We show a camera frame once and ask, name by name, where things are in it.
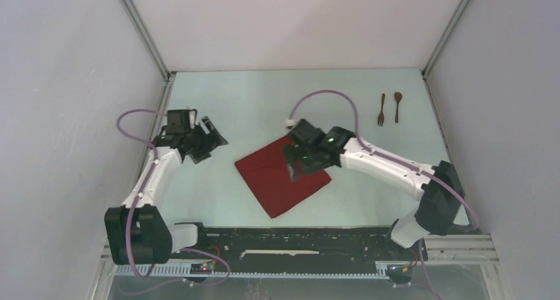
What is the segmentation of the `red cloth napkin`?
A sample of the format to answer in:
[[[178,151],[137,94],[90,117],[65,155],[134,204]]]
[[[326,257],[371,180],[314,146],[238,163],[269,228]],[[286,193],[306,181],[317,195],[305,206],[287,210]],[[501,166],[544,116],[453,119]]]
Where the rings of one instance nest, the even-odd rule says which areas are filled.
[[[288,212],[332,181],[324,170],[291,180],[283,156],[283,147],[290,144],[291,139],[285,135],[234,163],[254,197],[272,219]]]

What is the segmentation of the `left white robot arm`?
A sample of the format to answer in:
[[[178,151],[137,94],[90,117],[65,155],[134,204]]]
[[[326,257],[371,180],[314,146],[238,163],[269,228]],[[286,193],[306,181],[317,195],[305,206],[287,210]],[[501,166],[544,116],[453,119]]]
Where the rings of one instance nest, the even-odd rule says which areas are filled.
[[[166,125],[147,142],[147,163],[134,189],[120,206],[107,209],[104,215],[115,264],[165,264],[172,253],[182,249],[193,258],[206,255],[209,241],[199,234],[199,227],[193,223],[168,225],[158,206],[187,157],[198,164],[227,143],[207,116],[196,121],[191,110],[168,113]]]

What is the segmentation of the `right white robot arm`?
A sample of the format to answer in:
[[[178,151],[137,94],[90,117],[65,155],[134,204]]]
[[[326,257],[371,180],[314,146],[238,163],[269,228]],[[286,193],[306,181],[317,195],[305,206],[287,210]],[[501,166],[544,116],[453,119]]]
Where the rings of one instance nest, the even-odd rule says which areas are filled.
[[[282,148],[282,154],[291,180],[339,167],[400,187],[418,203],[413,211],[392,224],[384,241],[385,253],[390,258],[403,258],[417,241],[429,235],[447,236],[455,228],[454,220],[464,195],[450,163],[413,163],[338,126],[325,133],[302,122],[289,131],[288,138],[290,142]]]

